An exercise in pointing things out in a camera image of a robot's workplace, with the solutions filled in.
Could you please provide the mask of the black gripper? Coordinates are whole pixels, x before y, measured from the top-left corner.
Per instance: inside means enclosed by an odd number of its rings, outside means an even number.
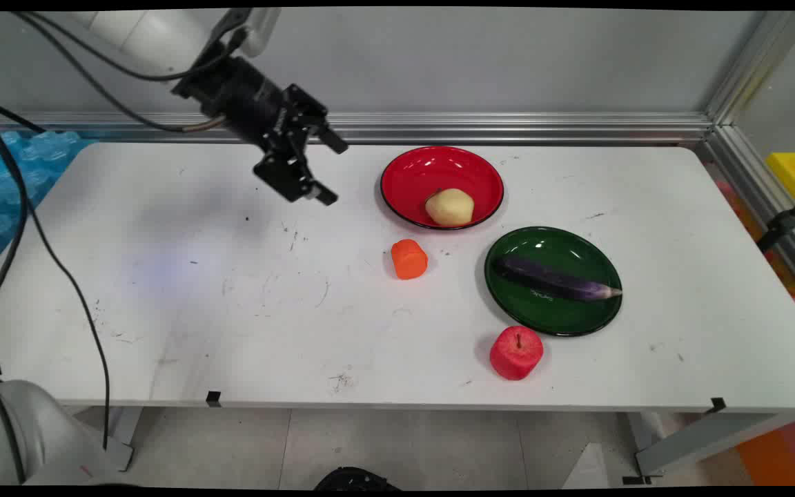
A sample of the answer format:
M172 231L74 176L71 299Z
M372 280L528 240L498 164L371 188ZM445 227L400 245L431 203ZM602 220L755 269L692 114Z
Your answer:
M253 167L259 179L288 202L305 198L329 206L337 201L338 195L313 176L305 157L294 157L303 147L287 136L289 129L302 130L337 154L347 151L349 144L331 128L323 103L297 84L278 87L241 57L205 54L193 69L174 85L174 95L196 101L207 117L223 117L224 126L247 144L285 154L265 154Z

